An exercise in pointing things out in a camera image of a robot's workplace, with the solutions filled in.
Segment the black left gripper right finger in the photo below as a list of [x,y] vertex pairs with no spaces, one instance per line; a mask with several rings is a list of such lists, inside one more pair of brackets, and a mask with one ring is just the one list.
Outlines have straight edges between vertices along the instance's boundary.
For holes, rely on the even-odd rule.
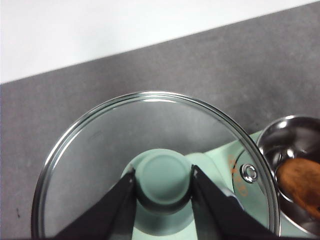
[[226,196],[197,166],[191,168],[191,202],[199,240],[278,240]]

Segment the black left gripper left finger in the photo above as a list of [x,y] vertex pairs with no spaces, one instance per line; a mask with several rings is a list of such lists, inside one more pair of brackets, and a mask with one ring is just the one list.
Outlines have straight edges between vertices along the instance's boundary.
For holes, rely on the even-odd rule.
[[61,230],[55,240],[130,240],[137,208],[135,169],[95,205]]

